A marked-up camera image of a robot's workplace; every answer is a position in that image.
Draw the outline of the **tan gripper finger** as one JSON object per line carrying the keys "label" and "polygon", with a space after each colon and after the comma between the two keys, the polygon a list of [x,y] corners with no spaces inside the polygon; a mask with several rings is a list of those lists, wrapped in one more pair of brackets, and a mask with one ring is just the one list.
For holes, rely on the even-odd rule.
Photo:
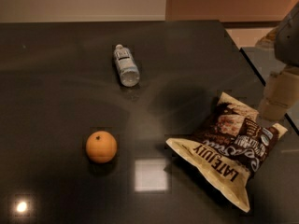
{"label": "tan gripper finger", "polygon": [[271,72],[259,104],[263,119],[280,120],[299,100],[299,67],[285,66],[280,72]]}

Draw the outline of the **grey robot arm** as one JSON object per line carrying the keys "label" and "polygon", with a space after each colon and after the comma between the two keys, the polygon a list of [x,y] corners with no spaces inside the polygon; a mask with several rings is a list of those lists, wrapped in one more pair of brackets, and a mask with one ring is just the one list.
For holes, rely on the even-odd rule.
{"label": "grey robot arm", "polygon": [[278,25],[275,58],[285,64],[266,81],[259,113],[263,119],[280,120],[299,100],[299,2]]}

